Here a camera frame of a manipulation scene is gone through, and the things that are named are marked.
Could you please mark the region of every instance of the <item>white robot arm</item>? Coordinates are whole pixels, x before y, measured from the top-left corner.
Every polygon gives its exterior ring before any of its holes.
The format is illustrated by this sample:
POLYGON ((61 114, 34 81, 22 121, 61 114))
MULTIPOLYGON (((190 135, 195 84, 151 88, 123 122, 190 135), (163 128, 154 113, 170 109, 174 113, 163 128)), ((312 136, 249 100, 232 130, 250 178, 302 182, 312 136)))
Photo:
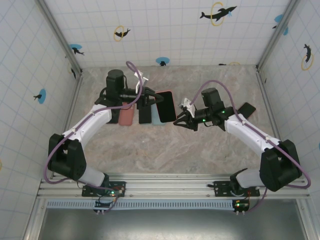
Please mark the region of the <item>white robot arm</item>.
MULTIPOLYGON (((137 97, 135 89, 124 89, 124 74, 121 70, 110 71, 106 82, 108 87, 101 91, 90 112, 73 128, 62 135, 52 135, 49 141, 49 153, 51 153, 62 139, 74 132, 53 154, 48 163, 48 169, 69 179, 97 187, 108 186, 109 176, 87 166, 83 149, 104 124, 119 115, 116 111, 105 109, 106 106, 121 106, 122 101, 132 102, 137 97), (84 121, 93 113, 95 113, 93 116, 84 121)), ((266 186, 275 192, 302 175, 300 169, 276 149, 281 148, 300 164, 295 145, 291 141, 282 142, 256 128, 242 114, 236 116, 232 107, 224 106, 215 88, 208 88, 202 91, 201 95, 206 108, 196 109, 185 98, 180 105, 183 112, 178 115, 173 124, 197 131, 199 123, 211 122, 211 126, 218 126, 223 131, 238 137, 261 158, 260 169, 243 169, 230 177, 234 194, 237 195, 243 189, 258 186, 266 186)), ((143 87, 141 97, 137 101, 137 108, 156 104, 162 100, 160 95, 143 87), (153 96, 155 99, 150 100, 149 96, 153 96)))
POLYGON ((239 138, 261 159, 260 169, 243 169, 230 177, 235 195, 239 195, 243 189, 263 186, 275 192, 302 175, 300 168, 282 153, 284 151, 300 164, 293 142, 282 142, 271 137, 252 125, 241 112, 237 111, 235 114, 233 107, 224 106, 214 87, 203 90, 201 95, 206 108, 196 109, 185 98, 180 105, 183 112, 173 124, 194 131, 198 130, 198 124, 205 124, 206 127, 218 126, 239 138))
MULTIPOLYGON (((84 148, 94 134, 107 123, 117 123, 119 119, 119 106, 123 102, 131 103, 136 100, 137 109, 148 107, 163 100, 152 89, 138 84, 136 89, 125 87, 124 73, 114 69, 108 72, 106 85, 95 101, 90 112, 75 126, 62 135, 53 134, 49 140, 49 154, 54 154, 48 162, 48 169, 69 179, 79 181, 96 187, 108 187, 109 176, 87 166, 84 148)), ((148 79, 142 78, 142 85, 148 79)))

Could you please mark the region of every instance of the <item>black wire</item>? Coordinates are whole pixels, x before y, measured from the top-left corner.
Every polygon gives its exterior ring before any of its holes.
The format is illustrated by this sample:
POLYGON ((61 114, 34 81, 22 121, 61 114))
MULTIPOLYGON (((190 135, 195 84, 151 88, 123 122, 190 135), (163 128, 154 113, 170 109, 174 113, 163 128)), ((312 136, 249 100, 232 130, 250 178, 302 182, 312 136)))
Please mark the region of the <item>black wire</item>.
POLYGON ((213 126, 213 124, 212 124, 212 125, 207 125, 205 122, 204 122, 203 124, 204 124, 207 128, 213 126))
POLYGON ((103 88, 99 94, 99 97, 103 97, 104 95, 104 91, 107 89, 107 87, 103 88))
POLYGON ((128 89, 128 83, 127 83, 127 77, 126 75, 123 75, 125 77, 125 89, 128 89))

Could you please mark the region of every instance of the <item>white tiled wall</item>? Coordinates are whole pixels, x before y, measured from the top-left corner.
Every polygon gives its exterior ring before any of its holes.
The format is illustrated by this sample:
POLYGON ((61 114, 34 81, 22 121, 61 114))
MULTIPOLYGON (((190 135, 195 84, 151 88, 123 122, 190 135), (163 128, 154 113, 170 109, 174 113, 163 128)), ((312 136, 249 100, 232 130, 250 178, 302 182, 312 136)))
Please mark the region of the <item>white tiled wall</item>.
POLYGON ((67 61, 34 0, 0 1, 0 239, 24 234, 76 83, 67 61))
POLYGON ((275 18, 284 13, 289 0, 46 2, 67 41, 82 46, 84 55, 75 56, 86 68, 124 66, 127 60, 157 66, 159 57, 169 58, 170 65, 258 64, 275 31, 275 18), (200 18, 201 12, 210 15, 215 3, 213 14, 236 6, 219 26, 200 18), (118 26, 130 30, 121 41, 114 39, 118 26))
POLYGON ((320 1, 302 0, 263 68, 265 88, 282 139, 292 140, 312 179, 320 218, 320 1), (311 57, 305 63, 307 49, 311 57))

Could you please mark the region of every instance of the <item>blue circle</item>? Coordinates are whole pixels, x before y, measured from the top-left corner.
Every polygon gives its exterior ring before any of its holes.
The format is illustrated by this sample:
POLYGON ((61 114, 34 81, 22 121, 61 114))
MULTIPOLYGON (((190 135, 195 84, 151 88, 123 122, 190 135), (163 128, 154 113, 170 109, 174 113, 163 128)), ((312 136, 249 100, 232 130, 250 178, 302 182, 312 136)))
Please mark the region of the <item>blue circle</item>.
POLYGON ((283 32, 283 35, 285 36, 285 35, 287 35, 288 34, 288 32, 289 32, 289 28, 288 27, 286 27, 286 29, 284 30, 284 32, 283 32))
POLYGON ((79 45, 79 44, 70 44, 69 45, 70 46, 70 48, 76 48, 76 49, 82 49, 82 46, 81 45, 79 45))
POLYGON ((282 17, 283 17, 283 15, 280 14, 280 15, 278 15, 278 16, 275 17, 274 21, 275 21, 276 23, 280 23, 282 17))
POLYGON ((170 59, 165 56, 161 56, 161 57, 158 57, 155 61, 158 64, 160 64, 161 62, 165 62, 165 64, 168 64, 170 62, 170 59))
POLYGON ((40 90, 39 94, 41 94, 41 97, 38 98, 38 102, 40 104, 43 104, 45 102, 45 100, 46 100, 47 92, 46 92, 46 90, 44 88, 42 88, 40 90))

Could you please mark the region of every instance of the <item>marble floor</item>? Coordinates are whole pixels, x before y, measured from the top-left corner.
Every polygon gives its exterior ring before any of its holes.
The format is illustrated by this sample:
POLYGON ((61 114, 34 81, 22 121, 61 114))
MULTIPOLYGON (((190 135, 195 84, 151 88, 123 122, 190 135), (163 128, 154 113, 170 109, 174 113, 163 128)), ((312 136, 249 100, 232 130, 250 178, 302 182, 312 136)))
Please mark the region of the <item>marble floor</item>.
MULTIPOLYGON (((129 88, 134 88, 137 78, 127 67, 85 69, 72 125, 89 112, 106 86, 108 71, 115 68, 124 71, 129 88)), ((207 80, 222 81, 230 90, 237 109, 245 102, 255 106, 250 122, 272 135, 254 66, 144 66, 139 70, 149 78, 147 86, 151 89, 172 90, 176 106, 184 97, 193 99, 207 80)), ((230 106, 221 86, 211 83, 207 87, 216 87, 225 106, 230 106)), ((201 96, 195 105, 198 109, 204 107, 201 96)), ((176 112, 179 114, 181 110, 177 107, 176 112)), ((194 132, 172 123, 140 125, 137 110, 132 126, 104 125, 84 151, 87 164, 106 173, 230 174, 260 165, 260 158, 251 149, 219 127, 199 125, 194 132)))

